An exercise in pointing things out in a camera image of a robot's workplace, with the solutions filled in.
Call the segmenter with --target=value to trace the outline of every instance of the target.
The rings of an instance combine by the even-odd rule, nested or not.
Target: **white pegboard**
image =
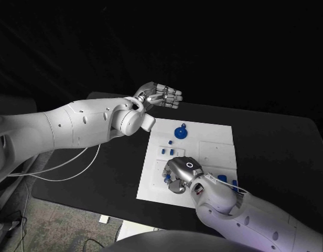
[[[174,129],[183,123],[186,124],[187,137],[177,139]],[[194,208],[189,189],[183,194],[174,194],[163,182],[161,174],[166,163],[176,157],[176,154],[170,156],[170,149],[178,151],[178,156],[193,157],[200,162],[204,172],[212,172],[214,176],[226,175],[227,182],[232,183],[232,180],[238,180],[232,127],[155,118],[137,199]]]

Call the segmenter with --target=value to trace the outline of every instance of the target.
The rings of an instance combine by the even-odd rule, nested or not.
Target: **gray carpet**
[[[50,158],[52,152],[42,153],[34,161],[30,171],[40,171]],[[31,187],[36,178],[27,176],[3,208],[0,219],[17,210],[23,211],[27,197],[27,189]],[[109,218],[108,224],[98,222],[101,215],[82,211],[68,206],[44,202],[29,196],[24,217],[27,218],[24,251],[82,251],[83,242],[92,238],[104,246],[114,243],[121,220]],[[8,239],[4,240],[0,251],[13,252],[20,241],[20,228],[8,232]],[[99,251],[101,247],[89,241],[86,252]]]

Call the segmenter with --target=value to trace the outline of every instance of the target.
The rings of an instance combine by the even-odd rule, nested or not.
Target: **black table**
[[[119,95],[93,92],[89,99]],[[230,125],[239,185],[323,233],[323,140],[314,122],[301,117],[183,103],[154,107],[155,118]],[[101,145],[91,168],[63,182],[36,181],[33,197],[163,229],[219,235],[194,209],[135,199],[150,133],[142,129]],[[89,164],[96,146],[65,167],[42,174],[63,179]],[[56,150],[44,168],[80,150]]]

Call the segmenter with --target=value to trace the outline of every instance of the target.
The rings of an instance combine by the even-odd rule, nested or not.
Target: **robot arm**
[[[168,160],[163,176],[174,193],[189,191],[200,221],[226,239],[261,251],[323,252],[323,235],[274,204],[249,193],[238,193],[204,174],[193,158]]]
[[[0,182],[39,153],[92,147],[129,136],[140,127],[150,131],[155,120],[145,109],[178,102],[180,95],[150,82],[134,97],[80,100],[47,112],[0,115]]]

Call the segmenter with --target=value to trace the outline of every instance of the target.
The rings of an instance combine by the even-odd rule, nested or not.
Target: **dark curtain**
[[[44,111],[148,81],[190,103],[308,117],[323,137],[323,6],[0,2],[0,93]]]

